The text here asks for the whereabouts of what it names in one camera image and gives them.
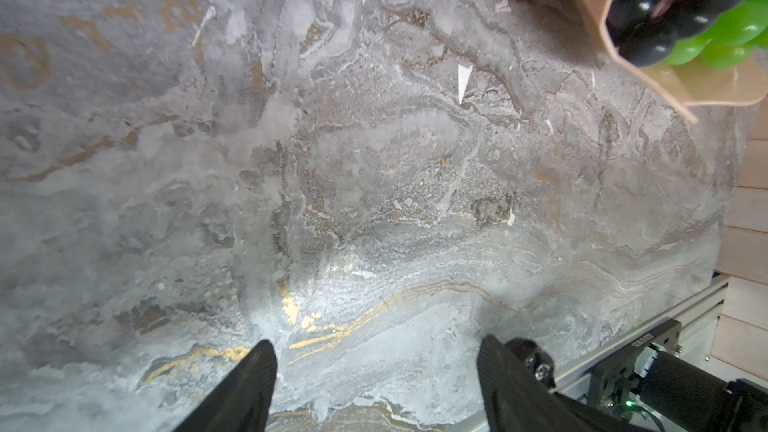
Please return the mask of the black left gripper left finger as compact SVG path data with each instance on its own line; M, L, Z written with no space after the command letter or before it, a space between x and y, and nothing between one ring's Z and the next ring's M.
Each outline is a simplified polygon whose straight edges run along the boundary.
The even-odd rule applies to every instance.
M269 340L261 340L174 432L264 432L278 363Z

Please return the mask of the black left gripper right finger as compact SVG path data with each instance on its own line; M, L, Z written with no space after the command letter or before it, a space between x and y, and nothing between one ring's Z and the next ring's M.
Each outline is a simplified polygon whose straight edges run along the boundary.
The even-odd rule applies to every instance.
M533 340L506 343L494 335L480 345L477 373L492 431L574 431L576 419L551 390L553 359Z

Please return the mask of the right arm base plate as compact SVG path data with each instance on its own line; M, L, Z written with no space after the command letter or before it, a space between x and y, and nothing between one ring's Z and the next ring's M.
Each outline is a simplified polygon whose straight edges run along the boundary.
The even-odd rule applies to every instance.
M601 412L619 417L621 409L630 400L630 394L639 389L640 373L635 364L647 350L673 350L681 330L674 319L639 333L627 344L598 362L591 371L586 404Z

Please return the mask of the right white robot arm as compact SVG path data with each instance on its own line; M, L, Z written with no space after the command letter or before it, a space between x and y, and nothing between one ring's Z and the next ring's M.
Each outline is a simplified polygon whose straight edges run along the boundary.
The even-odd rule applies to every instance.
M767 389L747 379L726 382L663 350L635 362L637 395L687 431L765 431Z

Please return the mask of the green grape bunch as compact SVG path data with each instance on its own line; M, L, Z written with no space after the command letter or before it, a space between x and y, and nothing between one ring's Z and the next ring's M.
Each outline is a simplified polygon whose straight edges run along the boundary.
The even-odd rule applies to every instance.
M663 18L677 33L670 66L699 58L730 68L767 46L767 0L675 0Z

